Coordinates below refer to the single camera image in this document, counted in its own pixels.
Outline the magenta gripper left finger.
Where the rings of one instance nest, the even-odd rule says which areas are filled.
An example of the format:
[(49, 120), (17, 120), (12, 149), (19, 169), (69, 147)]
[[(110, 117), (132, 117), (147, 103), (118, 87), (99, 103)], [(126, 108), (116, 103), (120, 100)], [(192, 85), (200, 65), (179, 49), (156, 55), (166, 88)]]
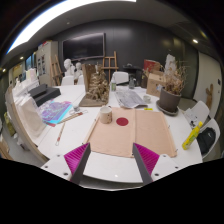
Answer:
[(86, 143), (64, 155), (65, 161), (72, 173), (70, 179), (72, 183), (80, 183), (90, 152), (90, 144)]

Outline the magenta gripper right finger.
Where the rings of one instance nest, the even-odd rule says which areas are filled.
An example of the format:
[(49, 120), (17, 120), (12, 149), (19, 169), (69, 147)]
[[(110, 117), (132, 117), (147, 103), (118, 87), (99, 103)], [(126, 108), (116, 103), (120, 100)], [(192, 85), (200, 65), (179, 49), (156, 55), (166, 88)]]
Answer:
[(153, 179), (151, 174), (159, 160), (159, 155), (137, 143), (133, 144), (132, 152), (140, 171), (143, 184), (147, 185), (152, 183)]

